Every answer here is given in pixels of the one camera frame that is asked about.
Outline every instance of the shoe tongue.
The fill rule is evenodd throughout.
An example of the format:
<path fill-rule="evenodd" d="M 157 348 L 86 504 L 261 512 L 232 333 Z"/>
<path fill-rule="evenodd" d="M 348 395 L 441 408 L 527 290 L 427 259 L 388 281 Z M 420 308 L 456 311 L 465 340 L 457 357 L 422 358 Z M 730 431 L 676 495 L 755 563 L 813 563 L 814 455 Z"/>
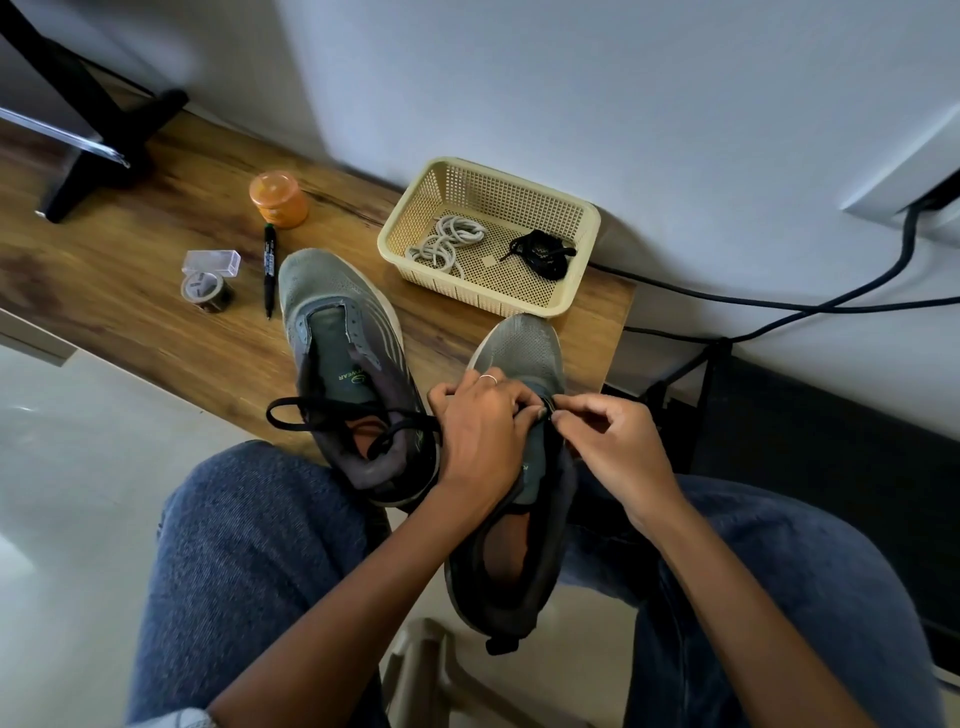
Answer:
<path fill-rule="evenodd" d="M 307 319 L 317 352 L 317 376 L 330 400 L 351 404 L 380 401 L 371 387 L 370 377 L 350 356 L 347 319 L 339 306 L 321 308 Z"/>
<path fill-rule="evenodd" d="M 520 381 L 530 387 L 542 400 L 552 396 L 542 381 L 533 377 L 520 377 Z M 537 502 L 540 492 L 540 482 L 546 475 L 546 448 L 543 442 L 543 421 L 536 423 L 527 434 L 527 444 L 523 449 L 523 466 L 520 470 L 520 480 L 523 489 L 514 498 L 515 505 L 533 505 Z"/>

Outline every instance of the hand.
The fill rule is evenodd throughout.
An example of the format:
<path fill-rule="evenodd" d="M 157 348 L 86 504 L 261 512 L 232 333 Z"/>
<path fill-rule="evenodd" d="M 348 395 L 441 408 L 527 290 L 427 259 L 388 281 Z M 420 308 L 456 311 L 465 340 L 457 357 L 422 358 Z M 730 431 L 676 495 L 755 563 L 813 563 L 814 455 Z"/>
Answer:
<path fill-rule="evenodd" d="M 606 395 L 557 395 L 553 424 L 649 538 L 648 522 L 685 505 L 650 410 Z"/>
<path fill-rule="evenodd" d="M 527 433 L 543 411 L 523 382 L 497 367 L 487 374 L 468 369 L 456 386 L 438 384 L 427 395 L 444 432 L 440 480 L 468 499 L 481 520 L 516 481 Z"/>

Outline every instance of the plastic basket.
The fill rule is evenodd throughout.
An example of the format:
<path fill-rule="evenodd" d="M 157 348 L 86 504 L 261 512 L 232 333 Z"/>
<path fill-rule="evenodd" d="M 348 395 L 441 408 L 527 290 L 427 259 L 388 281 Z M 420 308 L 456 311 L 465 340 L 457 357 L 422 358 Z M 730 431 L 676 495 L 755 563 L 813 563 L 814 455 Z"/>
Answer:
<path fill-rule="evenodd" d="M 441 215 L 458 214 L 487 228 L 484 240 L 457 249 L 464 277 L 442 273 L 429 261 L 404 257 Z M 407 187 L 377 238 L 377 248 L 400 274 L 424 288 L 499 316 L 559 316 L 573 303 L 593 250 L 600 213 L 588 202 L 490 167 L 442 157 L 431 160 Z M 556 235 L 577 254 L 562 280 L 546 280 L 517 255 L 500 261 L 515 238 L 531 230 Z"/>

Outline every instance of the gray sneaker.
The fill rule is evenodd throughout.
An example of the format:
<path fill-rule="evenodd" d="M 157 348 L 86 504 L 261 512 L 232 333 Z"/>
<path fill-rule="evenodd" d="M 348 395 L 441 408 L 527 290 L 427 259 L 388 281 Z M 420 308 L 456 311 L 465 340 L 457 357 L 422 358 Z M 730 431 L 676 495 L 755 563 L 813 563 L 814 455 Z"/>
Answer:
<path fill-rule="evenodd" d="M 272 402 L 267 420 L 311 432 L 373 503 L 412 510 L 437 478 L 439 426 L 407 369 L 394 308 L 360 271 L 317 248 L 289 255 L 277 282 L 298 395 Z M 276 418 L 287 405 L 302 423 Z"/>
<path fill-rule="evenodd" d="M 481 342 L 469 367 L 483 373 L 499 367 L 534 390 L 553 410 L 553 396 L 564 390 L 564 360 L 549 322 L 518 314 L 500 322 Z M 460 617 L 490 637 L 487 650 L 502 654 L 537 625 L 553 591 L 563 560 L 566 514 L 577 487 L 573 459 L 549 419 L 527 436 L 523 466 L 510 492 L 444 564 L 446 587 Z M 485 541 L 504 516 L 527 522 L 522 572 L 513 583 L 497 583 L 484 564 Z"/>

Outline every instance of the jeans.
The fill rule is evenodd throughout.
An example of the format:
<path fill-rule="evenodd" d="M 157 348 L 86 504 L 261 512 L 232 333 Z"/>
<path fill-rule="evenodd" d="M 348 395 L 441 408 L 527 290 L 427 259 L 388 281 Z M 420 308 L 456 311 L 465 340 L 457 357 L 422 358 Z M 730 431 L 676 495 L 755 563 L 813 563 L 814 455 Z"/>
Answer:
<path fill-rule="evenodd" d="M 944 725 L 916 611 L 866 537 L 746 485 L 680 482 L 878 725 Z M 567 536 L 561 580 L 638 609 L 624 725 L 746 725 L 680 585 L 586 469 Z M 383 537 L 330 469 L 259 441 L 203 462 L 164 508 L 128 720 L 205 708 Z M 378 679 L 350 725 L 388 725 Z"/>

